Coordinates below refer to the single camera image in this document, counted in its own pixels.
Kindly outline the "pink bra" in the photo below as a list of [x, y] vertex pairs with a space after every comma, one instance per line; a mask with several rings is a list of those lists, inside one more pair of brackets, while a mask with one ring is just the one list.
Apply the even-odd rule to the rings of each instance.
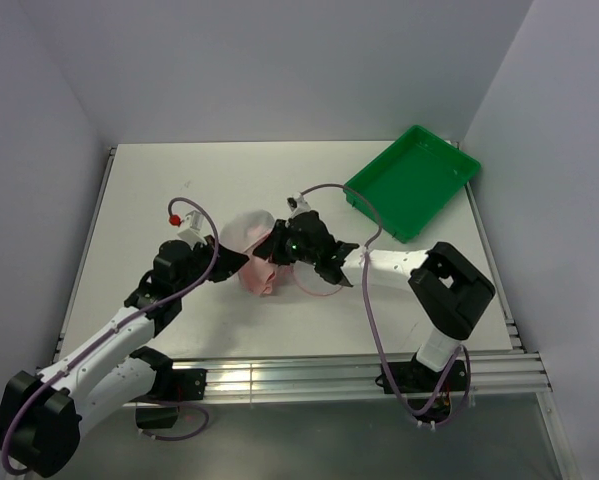
[[252, 255], [252, 249], [270, 233], [271, 229], [263, 226], [249, 227], [245, 232], [243, 253], [249, 257], [249, 261], [238, 272], [238, 278], [241, 285], [256, 296], [271, 295], [283, 271], [282, 267]]

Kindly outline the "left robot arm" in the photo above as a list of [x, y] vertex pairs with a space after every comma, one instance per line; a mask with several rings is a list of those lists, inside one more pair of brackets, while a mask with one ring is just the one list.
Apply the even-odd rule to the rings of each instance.
[[172, 359], [147, 344], [178, 316], [185, 295], [206, 281], [229, 279], [247, 261], [212, 236], [194, 245], [163, 243], [152, 268], [99, 332], [51, 366], [8, 381], [0, 403], [4, 469], [50, 477], [94, 426], [125, 403], [179, 400]]

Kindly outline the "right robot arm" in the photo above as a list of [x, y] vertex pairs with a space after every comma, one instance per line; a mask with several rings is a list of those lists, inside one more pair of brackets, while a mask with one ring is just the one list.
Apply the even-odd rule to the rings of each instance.
[[335, 239], [315, 211], [275, 222], [254, 255], [279, 266], [302, 262], [331, 285], [371, 285], [414, 294], [432, 330], [410, 361], [402, 392], [432, 390], [445, 381], [447, 368], [495, 296], [492, 282], [447, 242], [428, 250], [371, 250]]

